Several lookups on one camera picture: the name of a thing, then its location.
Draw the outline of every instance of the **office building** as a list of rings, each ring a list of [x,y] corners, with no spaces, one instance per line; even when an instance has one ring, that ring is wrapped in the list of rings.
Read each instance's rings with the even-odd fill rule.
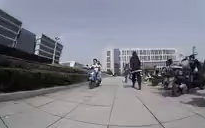
[[[21,29],[16,48],[34,54],[36,35],[24,28]]]
[[[0,44],[16,47],[22,22],[0,9]]]
[[[44,34],[36,37],[35,54],[53,60],[59,63],[63,46],[59,43],[59,39],[52,39]]]
[[[165,66],[167,59],[179,60],[177,49],[175,48],[120,48],[107,49],[106,59],[103,62],[103,70],[111,70],[113,73],[123,73],[124,65],[130,62],[132,52],[136,51],[143,69],[151,69],[154,66]]]
[[[112,73],[119,74],[120,70],[120,50],[119,49],[107,49],[105,51],[104,62],[102,63],[102,69],[104,71],[111,71]]]

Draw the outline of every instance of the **curb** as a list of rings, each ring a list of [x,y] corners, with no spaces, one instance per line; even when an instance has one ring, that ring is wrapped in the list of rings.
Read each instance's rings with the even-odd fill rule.
[[[71,85],[68,85],[68,86],[43,88],[43,89],[33,90],[33,91],[2,93],[2,94],[0,94],[0,102],[9,101],[9,100],[25,99],[25,98],[44,95],[44,94],[48,94],[48,93],[54,93],[54,92],[58,92],[58,91],[61,91],[61,90],[67,90],[67,89],[72,89],[72,88],[84,86],[86,84],[87,84],[87,82],[82,82],[82,83],[78,83],[78,84],[71,84]]]

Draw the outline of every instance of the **sky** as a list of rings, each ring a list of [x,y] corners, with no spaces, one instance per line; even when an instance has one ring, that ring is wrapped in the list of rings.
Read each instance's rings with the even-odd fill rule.
[[[0,0],[0,8],[40,35],[59,36],[61,62],[90,63],[107,47],[196,46],[205,56],[205,0]]]

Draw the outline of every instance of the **hedge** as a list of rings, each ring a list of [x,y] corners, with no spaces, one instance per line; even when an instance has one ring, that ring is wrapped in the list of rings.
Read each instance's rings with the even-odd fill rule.
[[[9,67],[9,68],[20,68],[20,69],[38,69],[38,70],[46,70],[46,71],[57,71],[64,73],[78,73],[85,74],[86,72],[81,69],[71,68],[67,66],[58,67],[52,66],[42,63],[35,63],[26,60],[21,60],[17,58],[7,57],[0,55],[0,67]]]
[[[0,92],[64,86],[86,81],[86,74],[0,68]]]

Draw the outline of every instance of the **jacket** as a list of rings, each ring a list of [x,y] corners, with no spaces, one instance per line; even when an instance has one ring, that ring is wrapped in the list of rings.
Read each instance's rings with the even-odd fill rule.
[[[141,62],[138,57],[131,57],[130,68],[132,71],[139,70],[141,68]]]

